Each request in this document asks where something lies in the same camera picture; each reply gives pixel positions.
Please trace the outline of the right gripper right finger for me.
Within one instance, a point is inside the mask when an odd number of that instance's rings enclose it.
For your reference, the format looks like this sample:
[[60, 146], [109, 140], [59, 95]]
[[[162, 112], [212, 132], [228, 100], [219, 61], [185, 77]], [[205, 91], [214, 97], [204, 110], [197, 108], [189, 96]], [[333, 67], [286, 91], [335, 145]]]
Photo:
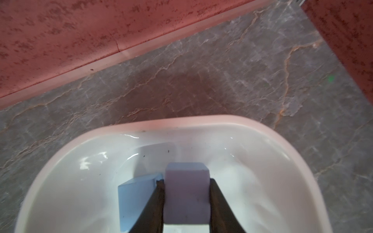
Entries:
[[210, 179], [209, 198], [211, 233], [245, 233], [214, 179]]

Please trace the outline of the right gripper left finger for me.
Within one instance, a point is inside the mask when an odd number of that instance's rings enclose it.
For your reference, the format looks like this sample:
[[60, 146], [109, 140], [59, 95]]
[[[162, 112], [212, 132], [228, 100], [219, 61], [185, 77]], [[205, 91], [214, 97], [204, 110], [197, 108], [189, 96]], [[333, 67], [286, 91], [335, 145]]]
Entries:
[[129, 233], [163, 233], [164, 203], [165, 184], [164, 180], [160, 180], [156, 182], [155, 190]]

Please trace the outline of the blue cube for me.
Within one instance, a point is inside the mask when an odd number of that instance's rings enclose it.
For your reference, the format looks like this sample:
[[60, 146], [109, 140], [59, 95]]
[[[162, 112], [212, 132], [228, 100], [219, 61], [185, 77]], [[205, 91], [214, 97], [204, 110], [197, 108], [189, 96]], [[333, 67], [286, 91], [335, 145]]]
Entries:
[[169, 163], [165, 170], [165, 224], [209, 224], [210, 173], [203, 163]]
[[128, 233], [137, 222], [153, 191], [156, 182], [163, 179], [161, 173], [132, 178], [118, 186], [120, 231]]

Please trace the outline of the blue cube top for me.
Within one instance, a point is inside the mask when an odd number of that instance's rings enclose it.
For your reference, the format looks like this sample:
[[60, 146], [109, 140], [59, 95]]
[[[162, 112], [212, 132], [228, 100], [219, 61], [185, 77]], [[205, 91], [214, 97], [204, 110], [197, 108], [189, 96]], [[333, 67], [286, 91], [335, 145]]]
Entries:
[[169, 163], [165, 170], [165, 224], [209, 224], [210, 173], [203, 163]]

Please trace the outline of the white plastic tub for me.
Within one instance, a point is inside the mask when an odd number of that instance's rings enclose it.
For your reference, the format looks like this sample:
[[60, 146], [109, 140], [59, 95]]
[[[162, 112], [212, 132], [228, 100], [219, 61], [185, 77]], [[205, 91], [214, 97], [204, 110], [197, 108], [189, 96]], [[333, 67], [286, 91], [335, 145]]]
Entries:
[[271, 128], [232, 115], [126, 123], [87, 132], [60, 149], [31, 185], [17, 233], [118, 233], [118, 186], [204, 163], [248, 233], [330, 233], [314, 176]]

